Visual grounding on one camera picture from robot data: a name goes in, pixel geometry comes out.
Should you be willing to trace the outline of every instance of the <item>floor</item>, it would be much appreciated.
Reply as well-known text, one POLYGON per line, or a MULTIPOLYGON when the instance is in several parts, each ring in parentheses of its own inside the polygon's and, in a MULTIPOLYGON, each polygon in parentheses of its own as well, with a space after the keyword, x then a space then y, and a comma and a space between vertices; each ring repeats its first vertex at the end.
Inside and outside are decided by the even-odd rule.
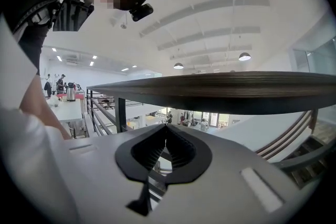
MULTIPOLYGON (((195 129, 195 130, 201 130, 201 127, 200 127, 199 124, 196 125, 196 126, 190 126, 190 128, 195 129)), ((213 133, 213 132, 216 131, 216 130, 218 130, 217 127, 212 127, 212 126, 210 126, 209 129, 208 129, 206 132, 207 132, 207 133, 213 133)))

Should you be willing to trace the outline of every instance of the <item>metal railing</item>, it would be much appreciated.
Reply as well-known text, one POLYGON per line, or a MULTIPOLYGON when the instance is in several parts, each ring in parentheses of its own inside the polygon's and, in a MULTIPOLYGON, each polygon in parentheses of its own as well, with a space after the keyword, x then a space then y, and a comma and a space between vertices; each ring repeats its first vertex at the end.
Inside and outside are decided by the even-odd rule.
MULTIPOLYGON (((105 134, 103 133, 102 129, 106 132, 107 135, 111 135, 112 132, 106 127, 106 124, 103 123, 103 120, 100 118, 96 110, 101 111, 101 113, 113 124, 117 127, 117 132, 125 132, 125 131, 130 131, 132 128, 127 126, 126 124, 126 113, 124 112, 124 120, 123 124, 120 125, 120 119, 119 119, 119 113, 120 109, 119 106, 123 106, 124 109, 126 108, 127 104, 126 102, 132 102, 130 105, 134 105, 134 101, 126 101, 124 100, 124 103, 120 104, 119 100, 114 100, 114 109, 116 110, 116 115, 118 114, 118 117, 113 116, 111 113, 108 112, 101 104, 103 102, 99 102, 99 100, 105 100, 105 99, 114 99, 114 97, 93 97, 96 94, 101 94, 101 93, 96 93, 93 92, 92 90, 87 89, 86 90, 86 106, 87 106, 87 112, 88 115, 91 118, 92 125, 93 125, 93 130, 96 132, 99 136, 104 136, 105 134)), ((136 102, 135 104, 138 105, 143 105, 143 103, 136 102)))

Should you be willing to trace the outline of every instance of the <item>glass wall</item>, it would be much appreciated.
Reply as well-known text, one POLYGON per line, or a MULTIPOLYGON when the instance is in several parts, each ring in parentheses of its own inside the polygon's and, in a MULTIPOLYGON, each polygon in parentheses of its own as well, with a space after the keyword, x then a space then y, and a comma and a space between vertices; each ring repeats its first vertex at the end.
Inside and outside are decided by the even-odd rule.
POLYGON ((202 119, 202 112, 194 111, 194 119, 200 121, 202 119))
POLYGON ((336 38, 314 51, 294 50, 299 72, 336 75, 336 38))
POLYGON ((218 114, 211 113, 210 126, 217 127, 218 124, 218 114))

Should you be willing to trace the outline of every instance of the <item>white counter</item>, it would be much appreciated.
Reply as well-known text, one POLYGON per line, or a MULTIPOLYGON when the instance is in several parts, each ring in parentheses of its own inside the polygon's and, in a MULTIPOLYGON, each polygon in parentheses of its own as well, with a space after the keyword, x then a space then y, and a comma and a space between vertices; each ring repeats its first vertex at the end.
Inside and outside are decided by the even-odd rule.
POLYGON ((59 102, 58 106, 52 106, 51 110, 60 122, 74 122, 82 120, 79 99, 75 102, 59 102))

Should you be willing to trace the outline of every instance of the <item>white wall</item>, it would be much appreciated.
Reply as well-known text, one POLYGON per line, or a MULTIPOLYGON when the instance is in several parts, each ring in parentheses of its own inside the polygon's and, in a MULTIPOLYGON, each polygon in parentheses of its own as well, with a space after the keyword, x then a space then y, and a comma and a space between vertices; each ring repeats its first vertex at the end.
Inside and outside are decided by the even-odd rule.
POLYGON ((279 137, 295 123, 301 114, 302 112, 256 115, 248 120, 219 129, 213 132, 213 135, 235 141, 252 151, 256 151, 279 137))
POLYGON ((43 55, 40 55, 40 79, 41 79, 41 86, 44 89, 44 85, 46 84, 46 78, 49 74, 49 59, 43 55))
POLYGON ((259 67, 253 69, 253 71, 293 71, 291 54, 291 49, 284 49, 270 57, 259 67))
POLYGON ((63 82, 75 82, 80 84, 83 90, 86 90, 88 86, 127 80, 126 75, 98 71, 90 69, 90 67, 68 66, 55 61, 49 62, 48 73, 50 73, 52 78, 55 74, 58 78, 64 74, 66 77, 63 82))
POLYGON ((156 73, 149 69, 145 69, 141 71, 132 72, 131 74, 127 75, 127 80, 150 79, 150 78, 157 78, 157 77, 162 77, 162 74, 156 73))

